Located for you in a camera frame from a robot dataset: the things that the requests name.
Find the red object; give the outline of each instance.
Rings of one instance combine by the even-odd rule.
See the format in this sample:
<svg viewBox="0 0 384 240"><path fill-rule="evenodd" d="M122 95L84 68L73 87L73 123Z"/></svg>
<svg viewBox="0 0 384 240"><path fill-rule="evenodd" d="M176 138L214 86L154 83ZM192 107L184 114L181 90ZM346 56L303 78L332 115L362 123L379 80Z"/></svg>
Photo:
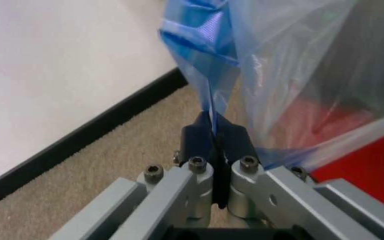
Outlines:
<svg viewBox="0 0 384 240"><path fill-rule="evenodd" d="M384 203L384 137L311 175L319 182L343 178Z"/></svg>

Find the hex socket screw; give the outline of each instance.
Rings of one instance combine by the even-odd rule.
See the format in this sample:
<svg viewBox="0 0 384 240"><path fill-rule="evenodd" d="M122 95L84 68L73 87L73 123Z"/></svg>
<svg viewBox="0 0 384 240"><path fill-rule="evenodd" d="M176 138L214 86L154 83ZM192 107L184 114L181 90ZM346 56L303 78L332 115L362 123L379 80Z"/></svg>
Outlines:
<svg viewBox="0 0 384 240"><path fill-rule="evenodd" d="M259 160L254 156L243 156L239 160L239 166L242 171L248 174L254 174L259 167Z"/></svg>
<svg viewBox="0 0 384 240"><path fill-rule="evenodd" d="M207 161L200 156L193 156L188 161L189 170L194 174L202 174L207 169Z"/></svg>
<svg viewBox="0 0 384 240"><path fill-rule="evenodd" d="M144 180L150 184L157 184L164 177L164 168L160 164L150 164L144 170Z"/></svg>

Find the silver metal bar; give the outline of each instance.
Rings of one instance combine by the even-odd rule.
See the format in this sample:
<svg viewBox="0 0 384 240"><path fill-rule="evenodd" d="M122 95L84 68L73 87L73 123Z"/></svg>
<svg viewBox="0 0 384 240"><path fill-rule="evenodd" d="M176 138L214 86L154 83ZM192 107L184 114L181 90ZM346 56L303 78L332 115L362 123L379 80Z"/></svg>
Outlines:
<svg viewBox="0 0 384 240"><path fill-rule="evenodd" d="M110 239L160 239L171 225L186 224L197 196L196 175L173 167Z"/></svg>
<svg viewBox="0 0 384 240"><path fill-rule="evenodd" d="M144 185L118 178L50 239L108 239L145 197Z"/></svg>
<svg viewBox="0 0 384 240"><path fill-rule="evenodd" d="M355 221L384 239L384 204L344 179L318 184L314 189Z"/></svg>
<svg viewBox="0 0 384 240"><path fill-rule="evenodd" d="M377 239L285 167L256 174L242 172L237 161L231 184L278 228L299 225L316 239Z"/></svg>

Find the black bracket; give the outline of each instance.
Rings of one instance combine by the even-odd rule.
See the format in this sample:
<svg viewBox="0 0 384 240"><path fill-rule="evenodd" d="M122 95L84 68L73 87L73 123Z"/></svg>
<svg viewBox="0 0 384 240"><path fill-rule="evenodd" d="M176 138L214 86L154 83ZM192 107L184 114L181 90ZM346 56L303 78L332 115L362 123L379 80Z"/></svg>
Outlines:
<svg viewBox="0 0 384 240"><path fill-rule="evenodd" d="M258 159L245 127L217 115L217 134L212 132L208 111L201 112L191 125L181 130L179 165L201 157L214 168L212 202L224 209L229 199L231 166L244 156Z"/></svg>

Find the clear plastic bag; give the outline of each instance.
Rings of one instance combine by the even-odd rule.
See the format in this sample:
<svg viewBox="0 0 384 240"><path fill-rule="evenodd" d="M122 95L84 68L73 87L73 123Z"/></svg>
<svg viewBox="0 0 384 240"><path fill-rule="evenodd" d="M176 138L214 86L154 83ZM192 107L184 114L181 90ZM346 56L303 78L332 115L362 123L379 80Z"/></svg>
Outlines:
<svg viewBox="0 0 384 240"><path fill-rule="evenodd" d="M209 4L231 24L215 34L236 54L193 48L225 68L185 70L195 63L168 46L192 85L207 82L201 101L220 113L240 67L246 127L264 167L311 171L384 136L384 1L170 0L168 12L174 3Z"/></svg>

